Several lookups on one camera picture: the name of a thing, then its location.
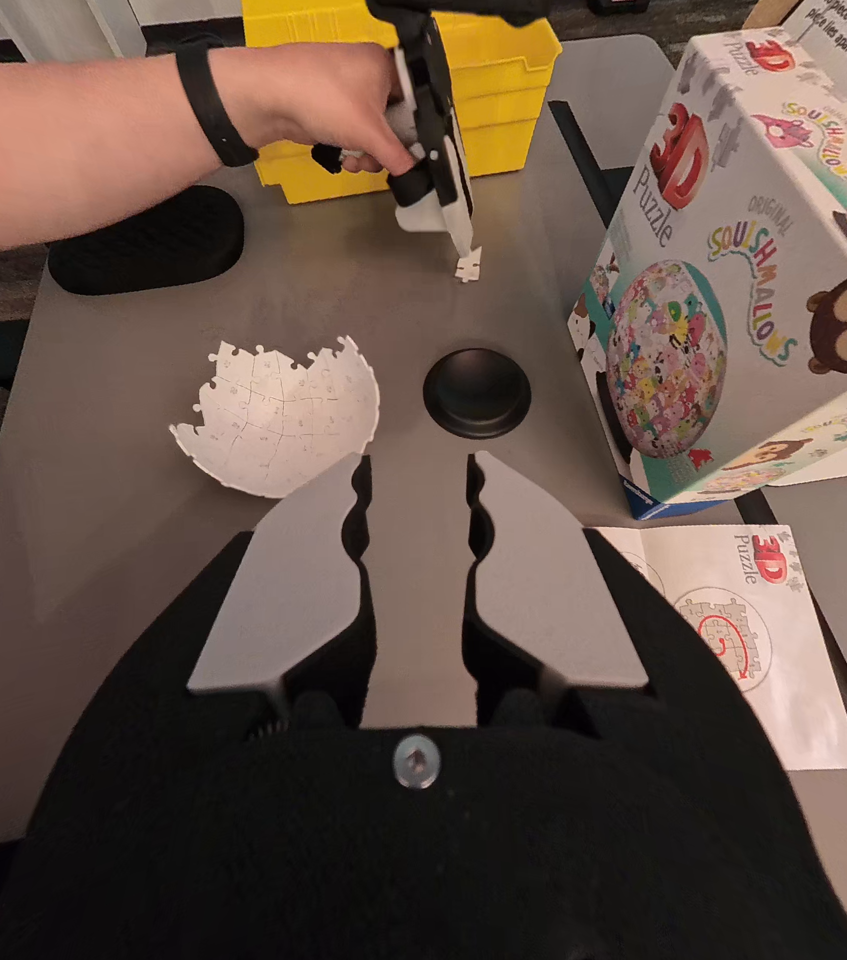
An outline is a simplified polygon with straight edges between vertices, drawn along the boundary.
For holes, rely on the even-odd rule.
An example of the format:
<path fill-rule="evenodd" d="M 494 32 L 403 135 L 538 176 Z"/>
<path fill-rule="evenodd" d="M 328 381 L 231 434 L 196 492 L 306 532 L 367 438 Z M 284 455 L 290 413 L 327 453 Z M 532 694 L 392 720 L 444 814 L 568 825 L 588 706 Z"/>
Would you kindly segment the black wristband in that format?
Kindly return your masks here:
<path fill-rule="evenodd" d="M 185 43 L 174 54 L 177 76 L 197 123 L 222 166 L 238 169 L 255 164 L 260 152 L 247 144 L 227 113 L 210 63 L 211 48 Z"/>

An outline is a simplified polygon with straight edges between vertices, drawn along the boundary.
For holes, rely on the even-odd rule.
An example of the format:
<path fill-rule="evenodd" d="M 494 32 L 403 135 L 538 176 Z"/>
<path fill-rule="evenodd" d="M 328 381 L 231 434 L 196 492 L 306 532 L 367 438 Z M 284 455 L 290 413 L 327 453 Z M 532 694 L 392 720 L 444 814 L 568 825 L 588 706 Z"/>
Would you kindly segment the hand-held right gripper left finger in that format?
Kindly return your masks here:
<path fill-rule="evenodd" d="M 371 459 L 345 455 L 254 527 L 187 682 L 194 694 L 288 694 L 306 662 L 373 613 L 363 556 Z"/>

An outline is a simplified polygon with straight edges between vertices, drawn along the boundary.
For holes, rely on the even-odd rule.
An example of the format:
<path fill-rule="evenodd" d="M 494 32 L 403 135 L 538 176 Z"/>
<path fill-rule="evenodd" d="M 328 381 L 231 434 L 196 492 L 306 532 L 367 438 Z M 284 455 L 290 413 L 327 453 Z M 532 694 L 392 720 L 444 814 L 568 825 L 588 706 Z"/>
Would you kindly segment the assembled white puzzle section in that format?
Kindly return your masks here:
<path fill-rule="evenodd" d="M 298 362 L 258 344 L 220 342 L 208 355 L 197 424 L 175 423 L 177 447 L 223 487 L 282 499 L 340 460 L 363 455 L 380 423 L 372 366 L 348 335 Z"/>

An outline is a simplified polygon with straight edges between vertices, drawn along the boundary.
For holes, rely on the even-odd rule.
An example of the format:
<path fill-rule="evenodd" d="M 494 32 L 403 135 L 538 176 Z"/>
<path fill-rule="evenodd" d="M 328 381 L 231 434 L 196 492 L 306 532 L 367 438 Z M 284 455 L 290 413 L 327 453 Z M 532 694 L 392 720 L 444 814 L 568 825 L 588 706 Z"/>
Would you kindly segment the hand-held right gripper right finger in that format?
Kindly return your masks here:
<path fill-rule="evenodd" d="M 465 494 L 465 667 L 478 689 L 645 687 L 583 524 L 488 451 L 468 457 Z"/>

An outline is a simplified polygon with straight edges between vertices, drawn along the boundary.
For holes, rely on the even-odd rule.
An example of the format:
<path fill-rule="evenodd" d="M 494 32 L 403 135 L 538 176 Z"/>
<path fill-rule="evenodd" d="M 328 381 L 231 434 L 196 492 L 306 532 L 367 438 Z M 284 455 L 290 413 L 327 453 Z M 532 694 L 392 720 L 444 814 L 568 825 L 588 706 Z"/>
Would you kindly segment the person's left hand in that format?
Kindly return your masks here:
<path fill-rule="evenodd" d="M 399 93 L 393 54 L 374 43 L 293 43 L 211 51 L 209 67 L 225 112 L 242 140 L 322 143 L 357 152 L 348 172 L 394 176 L 416 159 L 385 118 Z"/>

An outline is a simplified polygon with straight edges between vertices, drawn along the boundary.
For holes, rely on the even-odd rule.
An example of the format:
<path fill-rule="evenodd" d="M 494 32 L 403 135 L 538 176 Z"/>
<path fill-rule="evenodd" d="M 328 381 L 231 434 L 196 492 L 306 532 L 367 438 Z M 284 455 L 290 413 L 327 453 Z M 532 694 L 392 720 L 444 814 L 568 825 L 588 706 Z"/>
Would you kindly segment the white instruction leaflet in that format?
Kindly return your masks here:
<path fill-rule="evenodd" d="M 847 710 L 789 526 L 600 533 L 717 657 L 785 771 L 847 770 Z"/>

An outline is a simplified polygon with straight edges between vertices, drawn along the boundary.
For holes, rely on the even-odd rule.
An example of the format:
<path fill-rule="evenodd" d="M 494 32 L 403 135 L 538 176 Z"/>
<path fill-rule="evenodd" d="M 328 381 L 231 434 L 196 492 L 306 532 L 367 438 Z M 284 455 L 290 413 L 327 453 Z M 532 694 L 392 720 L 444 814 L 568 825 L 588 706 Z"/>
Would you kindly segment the colourful puzzle box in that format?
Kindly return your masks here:
<path fill-rule="evenodd" d="M 691 40 L 567 328 L 637 521 L 847 453 L 847 93 L 784 27 Z"/>

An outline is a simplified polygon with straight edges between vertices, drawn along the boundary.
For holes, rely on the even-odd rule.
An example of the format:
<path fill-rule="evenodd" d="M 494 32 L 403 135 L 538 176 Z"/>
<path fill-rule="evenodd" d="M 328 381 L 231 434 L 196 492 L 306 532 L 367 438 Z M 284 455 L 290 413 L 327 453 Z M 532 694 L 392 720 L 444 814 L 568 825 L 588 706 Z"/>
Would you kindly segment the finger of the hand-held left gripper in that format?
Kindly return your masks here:
<path fill-rule="evenodd" d="M 455 190 L 448 203 L 448 233 L 459 258 L 469 258 L 474 251 L 474 200 L 456 110 L 451 102 L 448 112 L 448 167 Z"/>

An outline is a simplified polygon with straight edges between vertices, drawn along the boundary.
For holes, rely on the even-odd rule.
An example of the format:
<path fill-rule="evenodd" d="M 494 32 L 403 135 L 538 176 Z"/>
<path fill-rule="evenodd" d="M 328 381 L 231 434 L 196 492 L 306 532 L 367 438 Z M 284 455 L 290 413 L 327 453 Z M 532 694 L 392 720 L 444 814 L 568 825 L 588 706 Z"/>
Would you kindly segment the black round ball stand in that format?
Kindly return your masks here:
<path fill-rule="evenodd" d="M 532 402 L 530 382 L 521 366 L 488 347 L 463 348 L 441 357 L 424 378 L 421 393 L 435 424 L 475 441 L 513 431 Z"/>

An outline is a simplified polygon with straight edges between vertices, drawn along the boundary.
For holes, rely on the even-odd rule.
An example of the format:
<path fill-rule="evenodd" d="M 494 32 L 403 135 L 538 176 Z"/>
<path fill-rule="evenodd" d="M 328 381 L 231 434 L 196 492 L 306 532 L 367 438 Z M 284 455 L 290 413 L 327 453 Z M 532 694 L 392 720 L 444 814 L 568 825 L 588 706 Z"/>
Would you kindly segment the person's left forearm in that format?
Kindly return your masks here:
<path fill-rule="evenodd" d="M 169 55 L 0 64 L 0 251 L 118 222 L 220 165 Z"/>

